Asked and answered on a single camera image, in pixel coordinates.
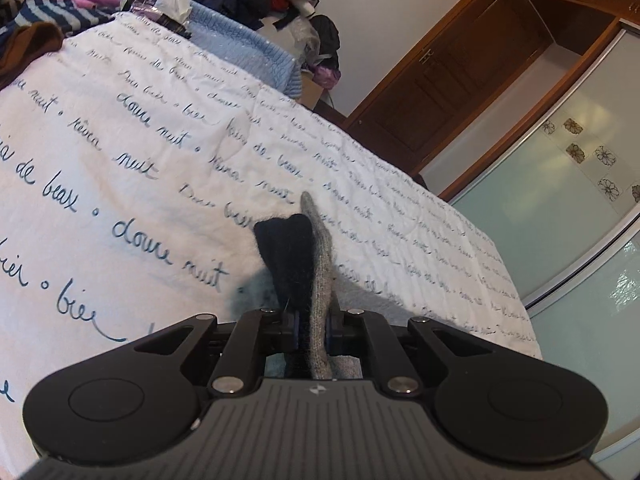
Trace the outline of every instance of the blue quilted bed cover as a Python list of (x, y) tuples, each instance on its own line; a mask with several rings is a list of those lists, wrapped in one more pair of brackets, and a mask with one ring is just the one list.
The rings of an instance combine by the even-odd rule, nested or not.
[(246, 70), (293, 99), (302, 94), (294, 57), (260, 34), (196, 2), (189, 16), (191, 41), (220, 59)]

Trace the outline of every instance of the brown fabric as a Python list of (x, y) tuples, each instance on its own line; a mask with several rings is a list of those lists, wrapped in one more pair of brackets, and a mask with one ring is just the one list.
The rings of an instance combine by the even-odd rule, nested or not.
[(38, 22), (18, 27), (4, 44), (0, 58), (0, 90), (10, 85), (31, 61), (62, 47), (64, 36), (57, 25)]

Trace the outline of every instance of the door frame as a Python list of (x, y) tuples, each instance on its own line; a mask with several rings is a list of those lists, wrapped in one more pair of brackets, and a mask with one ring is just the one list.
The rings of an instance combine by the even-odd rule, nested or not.
[[(391, 71), (376, 85), (376, 87), (367, 95), (363, 101), (356, 107), (356, 109), (349, 114), (344, 123), (342, 124), (342, 129), (347, 130), (349, 126), (351, 126), (358, 118), (369, 108), (371, 104), (375, 101), (375, 99), (382, 94), (382, 92), (404, 72), (405, 69), (412, 62), (422, 56), (427, 52), (431, 43), (438, 37), (438, 35), (451, 24), (458, 15), (463, 12), (473, 0), (460, 0), (456, 3), (453, 8), (447, 12), (444, 17), (436, 23), (436, 25), (429, 31), (427, 34), (420, 40), (415, 46), (396, 64), (395, 67), (391, 69)], [(538, 15), (537, 11), (533, 7), (533, 4), (529, 0), (523, 0), (529, 7), (531, 7), (532, 11)], [(418, 172), (428, 164), (428, 162), (434, 158), (438, 153), (440, 153), (453, 139), (455, 139), (469, 124), (475, 120), (478, 115), (484, 111), (489, 104), (491, 104), (495, 99), (504, 92), (537, 58), (540, 56), (546, 48), (553, 42), (551, 34), (549, 33), (546, 25), (540, 19), (540, 23), (543, 25), (543, 31), (545, 34), (545, 40), (543, 44), (526, 60), (523, 65), (521, 65), (516, 72), (510, 75), (510, 77), (500, 85), (484, 102), (482, 102), (476, 110), (474, 110), (464, 121), (462, 121), (451, 133), (438, 145), (434, 150), (429, 152), (421, 161), (418, 163), (411, 171), (409, 171), (409, 175), (415, 176)]]

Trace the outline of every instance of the cardboard box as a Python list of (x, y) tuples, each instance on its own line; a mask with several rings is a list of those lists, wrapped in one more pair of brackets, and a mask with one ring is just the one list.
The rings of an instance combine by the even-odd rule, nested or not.
[(318, 103), (324, 88), (312, 81), (313, 74), (309, 72), (302, 73), (302, 95), (297, 101), (309, 110), (313, 110)]

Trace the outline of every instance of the frosted glass panel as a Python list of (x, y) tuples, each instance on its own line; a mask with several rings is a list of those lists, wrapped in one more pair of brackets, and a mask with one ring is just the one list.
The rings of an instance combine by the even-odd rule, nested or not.
[(454, 207), (495, 242), (523, 298), (640, 200), (640, 39), (625, 34), (580, 87)]
[(604, 394), (603, 442), (640, 426), (640, 235), (531, 322), (545, 361), (583, 375)]

